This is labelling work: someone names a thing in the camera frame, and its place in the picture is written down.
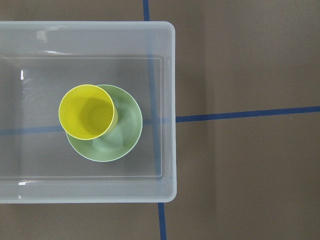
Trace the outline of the yellow plastic cup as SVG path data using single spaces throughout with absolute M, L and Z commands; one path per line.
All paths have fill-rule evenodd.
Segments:
M 71 137 L 88 141 L 110 133 L 118 124 L 118 111 L 110 94 L 97 85 L 69 90 L 58 108 L 58 118 Z

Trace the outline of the green plastic bowl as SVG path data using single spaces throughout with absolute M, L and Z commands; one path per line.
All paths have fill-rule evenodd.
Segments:
M 100 84 L 115 103 L 118 122 L 105 135 L 92 140 L 80 140 L 66 134 L 73 149 L 82 157 L 95 162 L 111 162 L 124 157 L 137 144 L 143 129 L 143 116 L 137 101 L 124 89 Z

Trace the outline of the translucent plastic storage box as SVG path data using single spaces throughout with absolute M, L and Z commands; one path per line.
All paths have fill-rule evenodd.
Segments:
M 175 50 L 166 21 L 1 22 L 0 201 L 172 201 Z M 125 156 L 96 162 L 70 145 L 58 108 L 82 84 L 117 86 L 137 101 L 142 132 Z

